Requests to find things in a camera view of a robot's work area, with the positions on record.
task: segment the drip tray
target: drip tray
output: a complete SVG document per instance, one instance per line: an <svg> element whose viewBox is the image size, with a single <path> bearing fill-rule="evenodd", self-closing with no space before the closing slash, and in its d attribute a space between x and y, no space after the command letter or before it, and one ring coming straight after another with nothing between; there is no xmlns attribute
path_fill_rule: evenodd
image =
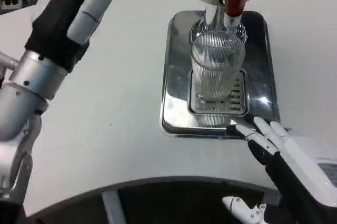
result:
<svg viewBox="0 0 337 224"><path fill-rule="evenodd" d="M168 135L181 138L238 139L226 131L244 124L247 113L279 121L267 25L257 12L244 12L246 57L231 95L222 102L199 97L192 83L191 27L204 12L177 13L170 21L163 77L160 125Z"/></svg>
<svg viewBox="0 0 337 224"><path fill-rule="evenodd" d="M188 107L192 114L196 116L207 114L216 114L219 116L243 116L247 113L248 105L245 89L245 72L243 70L239 71L231 94L226 99L218 102L207 101L196 93L193 71L191 72L190 79Z"/></svg>

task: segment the coffee machine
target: coffee machine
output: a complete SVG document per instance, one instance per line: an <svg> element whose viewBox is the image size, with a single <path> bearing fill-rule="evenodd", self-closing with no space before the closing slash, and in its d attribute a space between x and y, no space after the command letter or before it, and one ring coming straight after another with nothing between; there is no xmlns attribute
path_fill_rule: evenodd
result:
<svg viewBox="0 0 337 224"><path fill-rule="evenodd" d="M201 1L206 3L205 11L182 11L169 23L160 116L163 131L181 138L237 139L226 127L245 124L246 114L280 121L267 23L257 12L243 12L236 30L245 43L245 59L229 101L224 105L221 100L199 98L191 46L201 33L226 29L225 0Z"/></svg>

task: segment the metal grate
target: metal grate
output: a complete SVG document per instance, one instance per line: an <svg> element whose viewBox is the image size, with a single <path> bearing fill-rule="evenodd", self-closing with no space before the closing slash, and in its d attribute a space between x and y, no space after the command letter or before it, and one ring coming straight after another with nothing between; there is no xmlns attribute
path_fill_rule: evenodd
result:
<svg viewBox="0 0 337 224"><path fill-rule="evenodd" d="M247 98L245 91L245 73L240 70L231 94L223 101L214 102L204 100L195 92L191 73L191 85L189 92L189 109L195 115L218 114L218 115L243 115L247 111Z"/></svg>

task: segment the white table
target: white table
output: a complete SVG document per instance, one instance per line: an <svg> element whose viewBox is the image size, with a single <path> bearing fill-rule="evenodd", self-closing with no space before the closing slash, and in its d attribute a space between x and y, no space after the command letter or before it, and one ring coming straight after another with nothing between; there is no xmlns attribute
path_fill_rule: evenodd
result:
<svg viewBox="0 0 337 224"><path fill-rule="evenodd" d="M4 53L23 54L33 9L0 17ZM159 126L169 20L201 9L198 0L114 0L43 115L24 204L28 216L138 179L209 177L275 188L244 142L176 139ZM269 24L283 125L335 141L337 0L251 0L246 9Z"/></svg>

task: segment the robotic hand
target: robotic hand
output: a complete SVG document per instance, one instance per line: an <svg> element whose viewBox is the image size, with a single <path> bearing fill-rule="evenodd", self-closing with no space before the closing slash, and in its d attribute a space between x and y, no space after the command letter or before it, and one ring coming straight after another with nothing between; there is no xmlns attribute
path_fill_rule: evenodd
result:
<svg viewBox="0 0 337 224"><path fill-rule="evenodd" d="M39 0L19 62L0 57L0 223L14 223L32 171L31 151L41 115L89 46L112 0Z"/></svg>
<svg viewBox="0 0 337 224"><path fill-rule="evenodd" d="M275 213L267 204L250 209L236 197L225 197L226 208L243 224L337 223L337 153L324 141L291 136L279 123L267 123L248 115L244 125L230 125L227 131L247 141L254 157L265 166L288 206L292 218Z"/></svg>

